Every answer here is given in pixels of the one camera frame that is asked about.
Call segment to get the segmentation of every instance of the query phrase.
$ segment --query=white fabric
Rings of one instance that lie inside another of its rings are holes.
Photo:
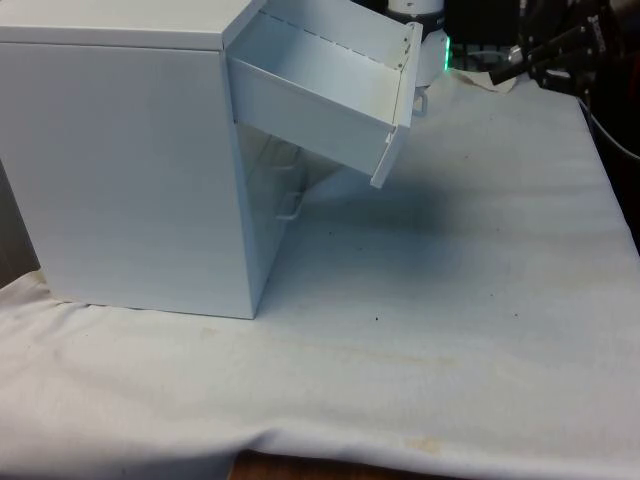
[[[251,447],[638,478],[640,262],[578,105],[429,95],[388,187],[310,192],[256,321],[2,290],[0,473],[220,478]]]

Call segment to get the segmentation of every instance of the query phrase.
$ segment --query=white cabinet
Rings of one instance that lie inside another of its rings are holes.
[[[0,158],[53,293],[252,318],[300,148],[386,179],[419,28],[347,0],[0,2]]]

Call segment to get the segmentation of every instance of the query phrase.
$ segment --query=wrinkled cloth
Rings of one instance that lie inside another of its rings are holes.
[[[428,93],[382,190],[309,191],[255,321],[1,290],[0,474],[637,479],[640,262],[575,99]]]

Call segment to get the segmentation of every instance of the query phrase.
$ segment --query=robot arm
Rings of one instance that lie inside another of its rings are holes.
[[[542,88],[582,94],[598,68],[640,51],[640,0],[521,0],[519,46],[491,73],[528,72]]]

